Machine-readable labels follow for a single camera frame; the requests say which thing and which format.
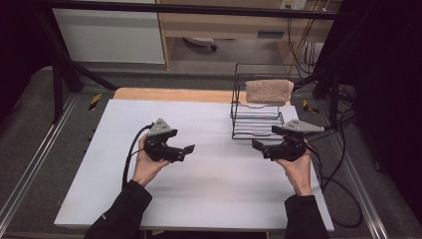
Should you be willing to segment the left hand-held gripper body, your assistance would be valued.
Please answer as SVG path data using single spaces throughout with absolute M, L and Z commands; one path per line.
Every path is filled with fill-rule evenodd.
M 144 151 L 154 161 L 183 161 L 186 155 L 184 148 L 172 147 L 167 144 L 169 138 L 163 134 L 172 128 L 164 119 L 158 119 L 146 134 Z

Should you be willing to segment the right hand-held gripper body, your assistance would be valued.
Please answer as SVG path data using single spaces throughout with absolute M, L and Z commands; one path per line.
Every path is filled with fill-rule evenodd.
M 282 142 L 265 145 L 265 149 L 261 151 L 263 158 L 294 161 L 306 151 L 305 134 L 324 131 L 323 126 L 313 125 L 299 119 L 292 119 L 281 127 L 286 131 L 284 135 L 281 135 Z

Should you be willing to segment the black wire rack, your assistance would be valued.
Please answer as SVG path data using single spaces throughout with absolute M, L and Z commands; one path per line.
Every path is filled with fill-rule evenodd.
M 269 63 L 237 63 L 234 70 L 230 119 L 234 139 L 279 139 L 272 133 L 273 125 L 284 123 L 284 104 L 247 102 L 247 82 L 259 80 L 302 81 L 296 65 Z

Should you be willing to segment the brown towel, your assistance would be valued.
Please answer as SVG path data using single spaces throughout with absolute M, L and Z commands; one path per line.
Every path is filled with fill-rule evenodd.
M 253 104 L 285 104 L 291 99 L 294 83 L 289 80 L 257 80 L 246 83 L 246 101 Z

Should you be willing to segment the person's left hand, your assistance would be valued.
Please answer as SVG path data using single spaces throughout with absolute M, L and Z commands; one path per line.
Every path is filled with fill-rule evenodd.
M 144 135 L 138 141 L 138 153 L 136 156 L 136 164 L 132 175 L 132 180 L 142 187 L 145 187 L 163 167 L 169 164 L 167 160 L 152 160 L 143 150 L 145 141 L 146 135 Z

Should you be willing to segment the person's right hand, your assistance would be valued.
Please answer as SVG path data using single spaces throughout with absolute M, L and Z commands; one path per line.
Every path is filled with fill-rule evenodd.
M 309 149 L 306 149 L 306 151 L 294 161 L 277 159 L 276 163 L 284 169 L 297 196 L 313 195 L 311 185 L 312 154 Z

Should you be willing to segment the wooden table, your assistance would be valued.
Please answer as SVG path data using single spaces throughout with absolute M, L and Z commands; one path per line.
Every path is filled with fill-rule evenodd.
M 240 92 L 239 97 L 235 97 L 232 91 L 120 88 L 115 91 L 113 99 L 231 104 L 232 100 L 238 100 L 240 103 L 244 103 L 247 99 L 247 94 Z

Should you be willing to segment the office chair base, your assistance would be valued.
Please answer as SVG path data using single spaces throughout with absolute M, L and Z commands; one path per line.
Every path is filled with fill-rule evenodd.
M 202 47 L 209 47 L 212 51 L 216 51 L 218 47 L 215 44 L 215 41 L 213 38 L 191 38 L 186 37 L 185 41 Z

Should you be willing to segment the white cabinet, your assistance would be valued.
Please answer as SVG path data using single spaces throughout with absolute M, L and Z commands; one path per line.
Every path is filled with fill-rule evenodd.
M 156 13 L 54 9 L 74 61 L 165 62 Z

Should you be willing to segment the black curtain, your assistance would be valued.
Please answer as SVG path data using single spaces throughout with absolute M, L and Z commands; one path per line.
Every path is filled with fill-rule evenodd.
M 0 122 L 33 74 L 52 64 L 30 0 L 0 0 Z
M 422 0 L 342 0 L 318 59 L 342 42 L 339 81 L 357 91 L 364 137 L 422 222 Z

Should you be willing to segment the light wooden desk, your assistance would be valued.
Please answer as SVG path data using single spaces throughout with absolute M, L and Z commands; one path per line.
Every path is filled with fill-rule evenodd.
M 281 9 L 282 0 L 155 0 L 157 4 L 206 5 Z M 324 11 L 334 0 L 307 0 L 304 10 Z M 270 39 L 276 43 L 283 64 L 296 65 L 306 43 L 323 43 L 331 29 L 331 20 L 283 19 L 246 16 L 171 14 L 158 15 L 164 60 L 171 66 L 174 40 L 177 38 Z

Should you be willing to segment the black metal frame stand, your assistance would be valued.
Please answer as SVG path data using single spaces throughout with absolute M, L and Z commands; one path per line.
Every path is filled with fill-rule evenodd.
M 339 129 L 337 107 L 341 57 L 342 52 L 337 49 L 312 74 L 294 84 L 294 90 L 297 91 L 312 82 L 316 82 L 316 87 L 312 92 L 315 100 L 322 100 L 326 95 L 329 95 L 328 123 L 335 130 Z
M 31 11 L 37 24 L 40 26 L 40 35 L 43 38 L 43 42 L 46 44 L 46 48 L 51 52 L 53 60 L 52 68 L 55 104 L 53 123 L 58 122 L 64 114 L 63 84 L 66 84 L 72 93 L 80 93 L 84 88 L 79 73 L 108 90 L 118 89 L 118 86 L 95 75 L 71 58 L 51 8 L 35 6 Z

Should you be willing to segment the aluminium floor rail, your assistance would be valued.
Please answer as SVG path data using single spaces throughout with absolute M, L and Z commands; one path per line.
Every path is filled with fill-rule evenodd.
M 67 122 L 79 96 L 79 94 L 70 94 L 64 105 L 63 114 L 50 126 L 46 136 L 43 138 L 18 183 L 0 210 L 0 238 L 6 233 L 16 211 L 31 187 L 57 137 L 62 131 L 63 126 Z
M 334 143 L 336 152 L 343 158 L 343 170 L 351 185 L 352 191 L 361 206 L 363 217 L 372 238 L 389 239 L 384 224 L 377 213 L 377 210 L 356 170 L 356 167 L 352 163 L 352 158 L 346 150 L 345 143 L 338 134 L 332 135 L 331 139 Z

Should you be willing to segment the black metal frame bar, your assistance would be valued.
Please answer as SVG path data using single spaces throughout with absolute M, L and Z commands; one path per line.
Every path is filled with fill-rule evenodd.
M 351 18 L 351 14 L 338 12 L 317 12 L 305 10 L 272 10 L 244 7 L 178 5 L 178 4 L 147 4 L 104 1 L 75 1 L 75 0 L 36 0 L 39 6 L 55 9 L 171 13 L 171 14 L 202 14 L 222 16 L 249 16 L 267 18 L 317 19 L 337 20 Z

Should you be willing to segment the white wall power outlet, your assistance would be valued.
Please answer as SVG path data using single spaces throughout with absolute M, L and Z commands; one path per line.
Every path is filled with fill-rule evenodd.
M 282 0 L 281 9 L 304 10 L 307 0 Z

